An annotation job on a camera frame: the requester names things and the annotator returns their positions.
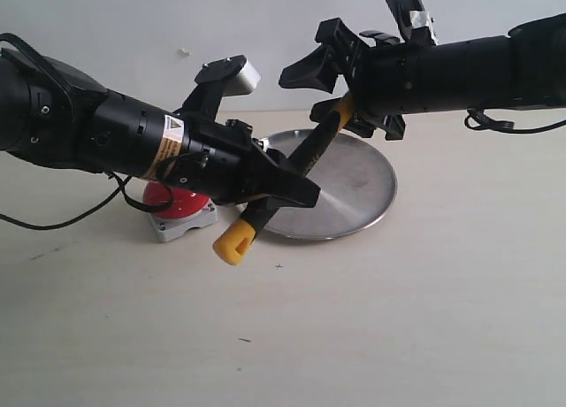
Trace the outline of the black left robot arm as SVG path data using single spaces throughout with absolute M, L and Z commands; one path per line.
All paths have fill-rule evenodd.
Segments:
M 28 163 L 122 173 L 208 196 L 217 204 L 266 198 L 313 207 L 316 183 L 280 154 L 263 151 L 249 125 L 216 121 L 225 96 L 247 92 L 247 60 L 212 62 L 183 105 L 167 111 L 108 89 L 51 60 L 43 72 L 23 53 L 1 51 L 1 148 Z

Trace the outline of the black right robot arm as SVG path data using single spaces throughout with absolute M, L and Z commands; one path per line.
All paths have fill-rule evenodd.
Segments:
M 404 116 L 442 111 L 558 109 L 565 105 L 565 17 L 537 19 L 497 35 L 437 44 L 421 27 L 401 37 L 320 23 L 317 48 L 281 72 L 285 89 L 331 93 L 342 77 L 354 98 L 347 130 L 380 129 L 400 141 Z

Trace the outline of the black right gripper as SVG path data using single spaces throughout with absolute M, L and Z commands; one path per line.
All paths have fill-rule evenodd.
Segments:
M 370 46 L 341 19 L 320 22 L 315 35 L 318 47 L 285 67 L 279 86 L 332 93 L 342 75 L 356 105 L 344 129 L 362 138 L 372 138 L 379 129 L 386 141 L 400 141 L 406 129 L 402 115 L 420 112 L 420 46 L 381 32 L 373 36 L 375 44 Z M 320 123 L 339 101 L 314 104 L 310 120 Z

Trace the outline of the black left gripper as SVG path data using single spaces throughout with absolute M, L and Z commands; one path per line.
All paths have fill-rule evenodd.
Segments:
M 178 149 L 157 161 L 156 179 L 206 195 L 216 204 L 264 201 L 266 209 L 313 208 L 320 187 L 298 173 L 279 150 L 238 119 L 225 124 L 186 114 Z

